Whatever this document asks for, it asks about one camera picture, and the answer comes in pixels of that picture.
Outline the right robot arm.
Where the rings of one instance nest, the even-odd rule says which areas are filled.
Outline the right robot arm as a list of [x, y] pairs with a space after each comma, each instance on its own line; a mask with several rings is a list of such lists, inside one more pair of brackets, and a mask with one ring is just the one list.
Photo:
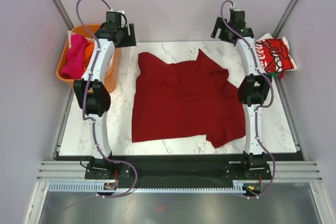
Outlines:
[[262, 68], [255, 47], [254, 34], [246, 26], [245, 12], [235, 7], [229, 9], [229, 19], [224, 12], [217, 17], [212, 38], [233, 44], [238, 51], [245, 77], [238, 88], [238, 100], [243, 105], [246, 124], [245, 148], [240, 172], [247, 179], [272, 179], [273, 174], [267, 163], [272, 157], [262, 143], [262, 111], [272, 105], [274, 89], [272, 78]]

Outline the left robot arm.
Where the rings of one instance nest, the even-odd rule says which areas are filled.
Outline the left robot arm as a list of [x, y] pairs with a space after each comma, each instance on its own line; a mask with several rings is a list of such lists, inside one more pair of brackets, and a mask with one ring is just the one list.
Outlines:
[[82, 117], [89, 122], [92, 152], [86, 165], [86, 179], [114, 179], [118, 165], [111, 162], [107, 113], [111, 97], [105, 83], [106, 70], [117, 48], [136, 46], [134, 25], [128, 24], [124, 11], [108, 11], [106, 21], [93, 35], [94, 49], [87, 70], [73, 82]]

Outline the dark red t shirt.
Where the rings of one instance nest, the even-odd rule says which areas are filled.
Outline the dark red t shirt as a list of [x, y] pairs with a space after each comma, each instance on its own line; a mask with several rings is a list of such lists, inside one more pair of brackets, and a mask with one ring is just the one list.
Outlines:
[[201, 50], [195, 60], [166, 63], [138, 55], [132, 142], [205, 135], [219, 148], [246, 135], [245, 115], [229, 71]]

